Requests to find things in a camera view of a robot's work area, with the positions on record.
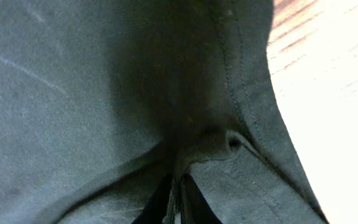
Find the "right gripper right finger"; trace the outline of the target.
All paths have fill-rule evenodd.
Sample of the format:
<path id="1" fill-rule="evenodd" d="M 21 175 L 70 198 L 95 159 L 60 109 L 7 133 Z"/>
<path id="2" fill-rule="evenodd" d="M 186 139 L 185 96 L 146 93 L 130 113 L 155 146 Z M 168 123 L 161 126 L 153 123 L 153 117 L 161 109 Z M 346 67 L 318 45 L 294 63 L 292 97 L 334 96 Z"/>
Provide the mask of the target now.
<path id="1" fill-rule="evenodd" d="M 190 174 L 180 182 L 181 224 L 222 224 Z"/>

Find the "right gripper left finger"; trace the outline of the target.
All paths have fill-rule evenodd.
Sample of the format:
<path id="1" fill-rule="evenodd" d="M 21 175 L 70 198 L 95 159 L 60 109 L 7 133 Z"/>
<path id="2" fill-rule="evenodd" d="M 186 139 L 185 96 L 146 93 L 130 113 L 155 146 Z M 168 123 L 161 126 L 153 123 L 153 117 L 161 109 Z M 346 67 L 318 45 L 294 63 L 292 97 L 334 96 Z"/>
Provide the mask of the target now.
<path id="1" fill-rule="evenodd" d="M 132 224 L 162 224 L 167 214 L 167 207 L 172 188 L 172 175 L 166 174 L 160 181 L 157 189 L 149 198 L 141 214 Z"/>

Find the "black t-shirt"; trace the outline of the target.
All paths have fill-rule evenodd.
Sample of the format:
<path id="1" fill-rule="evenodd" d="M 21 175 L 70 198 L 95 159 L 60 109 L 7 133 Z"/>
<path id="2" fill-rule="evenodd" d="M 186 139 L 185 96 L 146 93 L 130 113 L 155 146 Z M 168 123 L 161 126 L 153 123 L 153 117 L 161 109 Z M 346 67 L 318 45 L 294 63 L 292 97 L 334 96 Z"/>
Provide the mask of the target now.
<path id="1" fill-rule="evenodd" d="M 277 106 L 272 1 L 0 1 L 0 223 L 326 223 Z"/>

